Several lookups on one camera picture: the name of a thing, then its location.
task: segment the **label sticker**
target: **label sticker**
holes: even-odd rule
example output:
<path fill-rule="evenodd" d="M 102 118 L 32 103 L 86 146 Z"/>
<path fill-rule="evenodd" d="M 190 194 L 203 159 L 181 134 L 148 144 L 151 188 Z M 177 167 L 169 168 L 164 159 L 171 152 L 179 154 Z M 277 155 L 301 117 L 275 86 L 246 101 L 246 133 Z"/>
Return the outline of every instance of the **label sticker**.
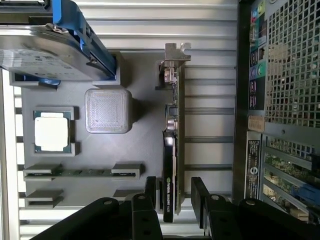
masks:
<path fill-rule="evenodd" d="M 60 58 L 46 52 L 26 49 L 0 49 L 0 66 L 10 72 L 43 79 L 93 80 Z"/>
<path fill-rule="evenodd" d="M 263 116 L 249 116 L 248 129 L 263 133 L 265 131 L 265 118 Z"/>

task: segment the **ventilation grille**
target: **ventilation grille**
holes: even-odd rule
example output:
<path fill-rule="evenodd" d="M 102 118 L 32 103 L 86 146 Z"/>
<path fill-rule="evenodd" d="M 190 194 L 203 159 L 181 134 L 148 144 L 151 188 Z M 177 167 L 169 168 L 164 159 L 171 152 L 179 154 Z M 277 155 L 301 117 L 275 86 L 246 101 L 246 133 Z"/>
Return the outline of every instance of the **ventilation grille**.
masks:
<path fill-rule="evenodd" d="M 311 146 L 301 145 L 298 143 L 285 141 L 271 136 L 267 137 L 266 145 L 267 147 L 277 149 L 284 153 L 309 161 L 311 161 L 310 154 L 313 154 L 315 152 L 315 149 Z"/>
<path fill-rule="evenodd" d="M 266 120 L 320 128 L 320 1 L 289 0 L 269 18 Z"/>

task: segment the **screw hole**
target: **screw hole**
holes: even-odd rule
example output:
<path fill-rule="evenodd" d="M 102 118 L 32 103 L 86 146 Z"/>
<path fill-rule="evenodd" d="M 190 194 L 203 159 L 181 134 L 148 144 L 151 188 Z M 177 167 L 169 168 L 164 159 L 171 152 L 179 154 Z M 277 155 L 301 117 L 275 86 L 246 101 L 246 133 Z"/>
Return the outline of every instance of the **screw hole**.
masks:
<path fill-rule="evenodd" d="M 221 221 L 221 222 L 223 222 L 223 223 L 228 222 L 228 220 L 227 220 L 227 219 L 225 219 L 224 217 L 220 217 L 219 219 L 220 219 L 220 221 Z"/>

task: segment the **white label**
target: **white label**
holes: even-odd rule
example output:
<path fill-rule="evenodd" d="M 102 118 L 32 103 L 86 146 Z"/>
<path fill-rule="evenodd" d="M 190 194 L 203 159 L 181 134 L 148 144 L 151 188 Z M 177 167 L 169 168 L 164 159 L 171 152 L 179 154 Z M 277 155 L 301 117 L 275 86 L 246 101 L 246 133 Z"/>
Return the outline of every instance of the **white label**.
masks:
<path fill-rule="evenodd" d="M 93 80 L 54 55 L 33 50 L 0 49 L 0 66 L 43 79 Z"/>

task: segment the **blue drive bracket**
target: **blue drive bracket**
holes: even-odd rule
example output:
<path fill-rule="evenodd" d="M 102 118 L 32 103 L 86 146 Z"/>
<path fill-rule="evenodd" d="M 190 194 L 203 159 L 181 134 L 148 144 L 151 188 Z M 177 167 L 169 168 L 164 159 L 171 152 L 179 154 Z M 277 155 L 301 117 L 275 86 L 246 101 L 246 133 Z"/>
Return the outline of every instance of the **blue drive bracket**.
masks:
<path fill-rule="evenodd" d="M 88 57 L 94 57 L 107 70 L 108 81 L 116 80 L 116 59 L 108 52 L 93 29 L 87 23 L 78 5 L 71 0 L 52 1 L 53 24 L 73 31 L 80 39 L 80 48 Z"/>

